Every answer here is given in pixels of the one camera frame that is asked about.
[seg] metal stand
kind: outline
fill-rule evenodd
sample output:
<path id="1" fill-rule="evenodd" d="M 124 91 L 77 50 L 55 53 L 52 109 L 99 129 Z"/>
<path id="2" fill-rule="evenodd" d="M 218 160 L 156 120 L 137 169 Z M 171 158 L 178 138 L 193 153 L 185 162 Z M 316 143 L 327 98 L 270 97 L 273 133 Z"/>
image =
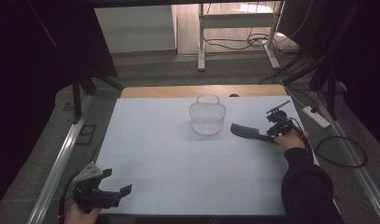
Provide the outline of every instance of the metal stand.
<path id="1" fill-rule="evenodd" d="M 346 17 L 344 18 L 344 21 L 341 23 L 341 25 L 338 28 L 337 34 L 334 36 L 333 40 L 331 41 L 329 47 L 327 48 L 325 54 L 323 57 L 321 57 L 319 60 L 317 60 L 314 64 L 309 65 L 302 71 L 298 72 L 297 74 L 294 74 L 293 76 L 286 78 L 282 80 L 283 85 L 288 85 L 289 83 L 293 82 L 294 80 L 297 80 L 300 77 L 303 77 L 304 75 L 308 74 L 309 72 L 312 72 L 313 70 L 317 70 L 312 77 L 312 80 L 309 83 L 309 86 L 311 88 L 311 91 L 320 91 L 323 87 L 324 83 L 327 79 L 329 79 L 328 82 L 328 111 L 333 119 L 336 119 L 335 115 L 335 82 L 336 82 L 336 72 L 333 64 L 333 54 L 338 48 L 339 43 L 341 43 L 342 39 L 344 38 L 344 35 L 346 33 L 346 30 L 349 28 L 352 21 L 355 19 L 357 13 L 361 9 L 361 6 L 365 0 L 354 0 L 352 5 L 350 6 L 350 9 L 347 12 Z"/>
<path id="2" fill-rule="evenodd" d="M 280 69 L 280 65 L 274 56 L 273 41 L 282 11 L 283 3 L 277 3 L 277 10 L 274 13 L 252 13 L 252 14 L 224 14 L 205 15 L 204 4 L 199 5 L 199 50 L 198 50 L 198 70 L 204 71 L 204 29 L 218 28 L 246 28 L 246 27 L 271 27 L 268 40 L 264 42 L 264 48 L 271 62 L 273 69 Z"/>
<path id="3" fill-rule="evenodd" d="M 274 56 L 274 50 L 272 49 L 274 43 L 274 33 L 276 32 L 277 24 L 279 23 L 280 15 L 282 12 L 283 3 L 278 2 L 277 10 L 274 12 L 274 22 L 272 22 L 271 31 L 269 32 L 268 40 L 263 41 L 263 46 L 266 54 L 268 55 L 271 66 L 274 70 L 280 69 L 279 62 Z"/>

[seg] white paper sheet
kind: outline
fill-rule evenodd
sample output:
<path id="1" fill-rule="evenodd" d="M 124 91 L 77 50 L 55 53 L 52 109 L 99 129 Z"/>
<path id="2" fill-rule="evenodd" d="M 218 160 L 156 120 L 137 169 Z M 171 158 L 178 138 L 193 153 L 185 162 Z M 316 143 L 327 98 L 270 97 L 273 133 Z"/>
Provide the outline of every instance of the white paper sheet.
<path id="1" fill-rule="evenodd" d="M 238 137 L 232 123 L 266 133 L 266 111 L 289 96 L 221 98 L 223 130 L 200 136 L 190 127 L 195 98 L 118 99 L 96 165 L 113 169 L 102 190 L 132 193 L 112 214 L 284 215 L 281 181 L 288 165 L 283 150 Z M 282 107 L 301 124 L 292 102 Z"/>

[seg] table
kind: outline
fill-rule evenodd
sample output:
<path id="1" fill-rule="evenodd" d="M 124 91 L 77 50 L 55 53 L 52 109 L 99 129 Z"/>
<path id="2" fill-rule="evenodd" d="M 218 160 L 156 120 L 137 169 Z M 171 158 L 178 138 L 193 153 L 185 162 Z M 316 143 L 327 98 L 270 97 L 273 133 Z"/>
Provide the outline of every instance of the table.
<path id="1" fill-rule="evenodd" d="M 283 216 L 280 186 L 287 170 L 283 151 L 274 144 L 243 139 L 230 132 L 233 121 L 250 122 L 265 131 L 271 126 L 265 112 L 290 99 L 279 86 L 258 90 L 259 95 L 270 92 L 274 96 L 250 97 L 257 88 L 154 87 L 124 91 L 124 98 L 115 105 L 96 165 L 113 170 L 100 189 L 114 191 L 133 184 L 133 190 L 122 199 L 120 207 L 104 212 L 135 216 Z M 147 91 L 140 98 L 133 94 L 144 89 Z M 242 97 L 221 97 L 227 107 L 223 130 L 213 136 L 200 136 L 190 129 L 189 105 L 194 102 L 193 96 L 215 90 L 225 96 L 238 93 Z M 180 98 L 162 98 L 164 94 Z M 298 119 L 292 103 L 285 106 L 285 111 Z"/>
<path id="2" fill-rule="evenodd" d="M 213 92 L 219 97 L 231 94 L 239 96 L 283 96 L 287 95 L 281 85 L 210 85 L 175 87 L 128 87 L 122 91 L 121 98 L 184 98 L 197 97 L 205 92 Z"/>

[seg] white plastic basket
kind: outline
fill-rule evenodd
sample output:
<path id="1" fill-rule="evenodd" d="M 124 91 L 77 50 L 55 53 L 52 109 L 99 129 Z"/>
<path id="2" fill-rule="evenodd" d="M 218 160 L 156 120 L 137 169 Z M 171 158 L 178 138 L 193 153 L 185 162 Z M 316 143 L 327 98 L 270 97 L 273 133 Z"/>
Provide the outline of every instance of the white plastic basket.
<path id="1" fill-rule="evenodd" d="M 199 100 L 207 96 L 217 98 L 215 103 L 202 103 Z M 225 117 L 225 105 L 219 102 L 218 96 L 205 93 L 190 106 L 190 123 L 192 129 L 201 135 L 213 135 L 221 131 Z"/>

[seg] person's hand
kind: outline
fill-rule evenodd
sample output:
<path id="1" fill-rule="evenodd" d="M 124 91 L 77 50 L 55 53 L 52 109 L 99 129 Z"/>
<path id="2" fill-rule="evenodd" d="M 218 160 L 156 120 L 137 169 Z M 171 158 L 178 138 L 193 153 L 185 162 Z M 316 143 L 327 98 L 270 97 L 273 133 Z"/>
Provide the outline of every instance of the person's hand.
<path id="1" fill-rule="evenodd" d="M 95 224 L 101 210 L 102 208 L 93 208 L 87 214 L 73 201 L 65 215 L 64 224 Z"/>
<path id="2" fill-rule="evenodd" d="M 307 131 L 303 131 L 303 135 L 308 136 Z M 274 141 L 283 148 L 283 150 L 289 150 L 294 147 L 305 148 L 305 143 L 301 139 L 300 135 L 294 130 L 290 130 L 285 135 L 277 136 L 274 138 Z"/>

